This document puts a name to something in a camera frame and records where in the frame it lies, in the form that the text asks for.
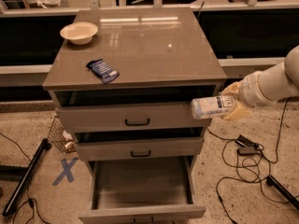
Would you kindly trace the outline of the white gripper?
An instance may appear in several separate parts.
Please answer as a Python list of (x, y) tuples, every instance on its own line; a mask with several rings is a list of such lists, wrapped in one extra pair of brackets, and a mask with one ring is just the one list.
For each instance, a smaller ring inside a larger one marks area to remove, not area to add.
[(256, 71), (249, 74), (240, 82), (230, 84), (221, 92), (221, 96), (239, 97), (239, 100), (244, 103), (235, 101), (230, 110), (221, 117), (223, 120), (235, 121), (242, 119), (250, 114), (249, 107), (265, 107), (275, 103), (267, 99), (260, 89), (258, 79), (261, 73), (261, 71)]

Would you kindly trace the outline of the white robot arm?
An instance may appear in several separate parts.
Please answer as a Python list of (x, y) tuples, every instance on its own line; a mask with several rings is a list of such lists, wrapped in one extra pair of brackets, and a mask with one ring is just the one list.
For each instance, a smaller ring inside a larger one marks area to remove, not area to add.
[(221, 96), (234, 96), (235, 102), (221, 118), (235, 121), (247, 116), (252, 108), (274, 105), (277, 101), (299, 96), (299, 46), (282, 63), (256, 71), (226, 87)]

